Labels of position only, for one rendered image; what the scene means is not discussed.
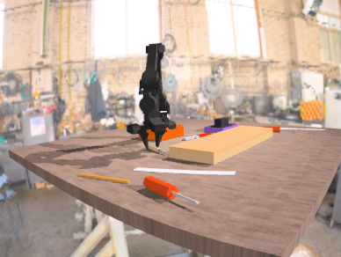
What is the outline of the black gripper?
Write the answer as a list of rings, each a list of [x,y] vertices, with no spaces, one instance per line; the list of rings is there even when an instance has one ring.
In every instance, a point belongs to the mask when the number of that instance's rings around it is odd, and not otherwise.
[[[148,144],[149,133],[147,133],[147,129],[150,129],[150,128],[146,128],[146,119],[147,119],[148,115],[151,115],[151,117],[156,117],[157,114],[160,114],[160,111],[159,111],[159,108],[157,108],[157,109],[154,109],[153,111],[151,111],[149,113],[144,113],[144,112],[142,112],[142,113],[144,116],[144,121],[142,122],[142,124],[144,124],[144,125],[140,126],[136,123],[135,124],[128,124],[127,125],[127,132],[132,134],[132,135],[138,134],[141,137],[146,150],[148,150],[149,149],[149,144]],[[168,130],[166,130],[166,128],[168,128],[168,129],[176,129],[177,128],[176,122],[171,121],[171,120],[169,120],[169,122],[170,122],[169,127],[165,127],[163,132],[162,131],[155,132],[155,139],[156,139],[156,147],[157,148],[159,147],[159,144],[161,142],[163,134],[165,132],[168,132]]]

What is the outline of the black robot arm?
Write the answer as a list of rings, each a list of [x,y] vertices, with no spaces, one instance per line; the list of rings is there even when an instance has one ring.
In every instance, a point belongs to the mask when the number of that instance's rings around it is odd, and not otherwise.
[[[149,113],[159,108],[160,112],[156,117],[147,116],[146,128],[150,128],[152,132],[164,131],[165,127],[169,127],[169,118],[167,114],[171,113],[170,104],[163,93],[161,59],[165,46],[162,42],[151,43],[145,46],[147,54],[146,69],[141,74],[139,95],[143,95],[139,103],[139,108],[144,113]],[[143,88],[143,90],[142,90]]]

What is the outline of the tan flat panel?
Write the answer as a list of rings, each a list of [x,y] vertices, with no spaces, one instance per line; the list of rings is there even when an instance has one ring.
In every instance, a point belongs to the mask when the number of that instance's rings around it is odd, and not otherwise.
[[[215,165],[272,137],[272,128],[238,126],[170,146],[170,158]]]

